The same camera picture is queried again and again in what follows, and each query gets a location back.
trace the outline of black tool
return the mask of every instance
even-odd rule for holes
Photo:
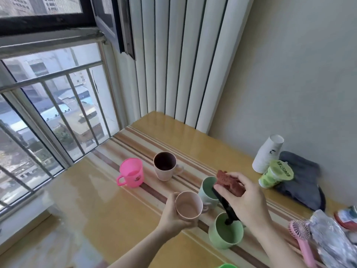
[[[218,200],[222,203],[223,208],[226,210],[226,213],[228,215],[228,218],[225,220],[226,225],[231,225],[233,221],[240,221],[236,213],[234,212],[233,208],[230,206],[228,201],[222,197],[215,188],[212,187],[212,192],[215,194],[215,196],[218,198]]]

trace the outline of reddish-brown object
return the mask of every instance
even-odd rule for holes
[[[227,171],[218,170],[216,184],[223,186],[236,197],[241,197],[245,188],[238,178],[227,175]]]

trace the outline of dark gray cloth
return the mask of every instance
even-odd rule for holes
[[[281,182],[274,188],[312,210],[325,210],[324,193],[317,185],[317,178],[321,175],[320,166],[289,151],[281,152],[279,160],[287,162],[292,168],[294,179]]]

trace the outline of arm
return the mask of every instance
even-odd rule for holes
[[[147,268],[164,243],[181,230],[197,226],[197,221],[185,222],[178,218],[175,206],[177,196],[178,193],[173,193],[167,198],[157,228],[109,268]]]
[[[241,173],[228,173],[237,177],[246,191],[242,197],[236,197],[220,185],[215,189],[231,205],[239,219],[258,239],[275,268],[306,268],[307,266],[293,252],[283,238],[275,231],[268,212],[265,196],[258,184]]]

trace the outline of crumpled plastic bag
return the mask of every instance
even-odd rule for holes
[[[323,211],[317,210],[307,222],[319,255],[329,268],[357,268],[357,248],[342,228]]]

